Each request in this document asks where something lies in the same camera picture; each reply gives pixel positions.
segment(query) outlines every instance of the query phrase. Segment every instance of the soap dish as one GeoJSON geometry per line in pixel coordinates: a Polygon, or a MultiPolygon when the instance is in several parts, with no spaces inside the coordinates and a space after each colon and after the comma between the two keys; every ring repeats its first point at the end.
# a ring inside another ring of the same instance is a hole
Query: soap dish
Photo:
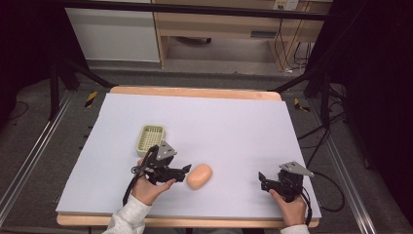
{"type": "Polygon", "coordinates": [[[140,131],[139,140],[136,144],[137,155],[145,156],[149,148],[160,144],[165,137],[164,127],[158,125],[145,125],[140,131]]]}

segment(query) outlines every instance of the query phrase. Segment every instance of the wooden desk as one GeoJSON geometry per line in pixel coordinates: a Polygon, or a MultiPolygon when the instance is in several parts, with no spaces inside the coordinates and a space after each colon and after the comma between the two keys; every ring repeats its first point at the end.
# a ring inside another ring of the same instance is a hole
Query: wooden desk
{"type": "MultiPolygon", "coordinates": [[[[272,10],[272,0],[152,0],[158,4],[179,4],[195,6],[236,7],[272,10]]],[[[295,11],[327,13],[329,0],[300,1],[295,11]]],[[[268,41],[279,70],[288,67],[288,60],[294,53],[298,42],[314,43],[319,37],[322,21],[300,19],[262,19],[230,16],[187,15],[173,13],[154,13],[158,37],[161,66],[167,62],[169,38],[171,36],[252,39],[268,41]],[[251,37],[252,31],[277,32],[274,38],[251,37]]]]}
{"type": "MultiPolygon", "coordinates": [[[[115,87],[113,94],[172,96],[172,97],[196,97],[196,98],[240,98],[240,99],[272,99],[281,100],[277,93],[241,91],[241,90],[207,90],[184,88],[148,88],[148,87],[115,87]]],[[[57,223],[66,226],[106,226],[110,221],[110,215],[83,215],[83,214],[59,214],[57,223]]],[[[284,227],[282,219],[222,219],[222,218],[162,218],[146,217],[148,227],[240,227],[240,228],[280,228],[284,227]]],[[[319,225],[319,219],[313,218],[310,227],[319,225]]]]}

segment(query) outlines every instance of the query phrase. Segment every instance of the white sleeve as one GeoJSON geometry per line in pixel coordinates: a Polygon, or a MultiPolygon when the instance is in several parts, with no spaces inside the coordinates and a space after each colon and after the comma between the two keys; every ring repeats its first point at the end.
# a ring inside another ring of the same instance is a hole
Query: white sleeve
{"type": "Polygon", "coordinates": [[[282,234],[309,234],[309,228],[306,224],[286,227],[282,230],[282,234]]]}
{"type": "Polygon", "coordinates": [[[151,210],[139,200],[130,195],[127,204],[112,215],[104,234],[141,234],[145,229],[143,219],[151,210]]]}

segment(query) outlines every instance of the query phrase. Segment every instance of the white wall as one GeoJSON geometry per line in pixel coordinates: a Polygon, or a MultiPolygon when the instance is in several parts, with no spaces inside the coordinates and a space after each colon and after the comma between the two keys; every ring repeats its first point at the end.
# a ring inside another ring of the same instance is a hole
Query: white wall
{"type": "Polygon", "coordinates": [[[152,13],[87,9],[66,12],[86,59],[160,61],[152,13]]]}

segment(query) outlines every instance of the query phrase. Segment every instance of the hand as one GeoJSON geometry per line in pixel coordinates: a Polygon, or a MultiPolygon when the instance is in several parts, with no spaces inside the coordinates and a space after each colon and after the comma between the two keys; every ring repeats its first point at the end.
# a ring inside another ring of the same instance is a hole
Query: hand
{"type": "Polygon", "coordinates": [[[304,224],[307,204],[301,196],[290,203],[286,203],[276,190],[270,189],[270,194],[282,210],[282,217],[286,226],[304,224]]]}
{"type": "Polygon", "coordinates": [[[170,187],[176,182],[176,179],[173,178],[164,184],[154,185],[149,182],[144,172],[137,176],[139,176],[139,179],[136,181],[136,184],[131,191],[131,195],[146,206],[151,206],[157,197],[161,195],[161,193],[170,189],[170,187]]]}

